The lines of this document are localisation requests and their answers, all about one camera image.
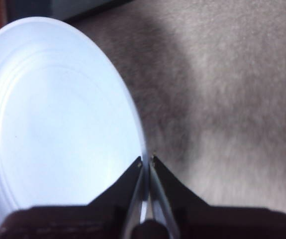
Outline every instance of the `beige carpet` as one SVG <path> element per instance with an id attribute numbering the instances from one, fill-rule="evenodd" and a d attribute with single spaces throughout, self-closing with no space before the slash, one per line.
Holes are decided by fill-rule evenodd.
<path id="1" fill-rule="evenodd" d="M 211 204 L 286 212 L 286 0 L 135 0 L 75 26 L 178 178 Z"/>

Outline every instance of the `black tool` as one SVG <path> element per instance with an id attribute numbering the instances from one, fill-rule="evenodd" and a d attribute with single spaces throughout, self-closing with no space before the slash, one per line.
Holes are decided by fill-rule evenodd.
<path id="1" fill-rule="evenodd" d="M 154 218 L 143 222 L 146 189 Z M 149 170 L 137 158 L 87 206 L 34 207 L 10 214 L 0 226 L 0 239 L 105 238 L 286 239 L 286 214 L 210 206 L 153 157 Z"/>

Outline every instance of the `dark object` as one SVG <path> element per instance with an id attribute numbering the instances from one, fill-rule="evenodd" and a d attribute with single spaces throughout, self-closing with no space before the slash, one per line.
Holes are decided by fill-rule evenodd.
<path id="1" fill-rule="evenodd" d="M 133 229 L 131 239 L 169 239 L 169 233 L 163 224 L 146 220 Z"/>
<path id="2" fill-rule="evenodd" d="M 148 174 L 142 165 L 136 159 L 87 206 L 35 207 L 12 213 L 0 226 L 0 239 L 286 239 L 286 214 L 212 207 L 156 157 L 149 163 L 154 220 L 139 224 Z"/>
<path id="3" fill-rule="evenodd" d="M 28 16 L 47 16 L 69 23 L 129 1 L 131 0 L 5 0 L 8 22 Z"/>

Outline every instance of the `white plastic plate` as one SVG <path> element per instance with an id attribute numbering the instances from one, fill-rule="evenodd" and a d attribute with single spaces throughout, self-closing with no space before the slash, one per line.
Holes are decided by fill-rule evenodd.
<path id="1" fill-rule="evenodd" d="M 0 30 L 0 223 L 88 204 L 143 154 L 130 94 L 91 40 L 44 17 Z"/>

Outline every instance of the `plate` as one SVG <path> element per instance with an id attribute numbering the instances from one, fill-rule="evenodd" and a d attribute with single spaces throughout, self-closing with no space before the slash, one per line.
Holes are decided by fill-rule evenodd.
<path id="1" fill-rule="evenodd" d="M 0 223 L 88 204 L 145 152 L 133 100 L 88 37 L 45 17 L 0 30 Z"/>

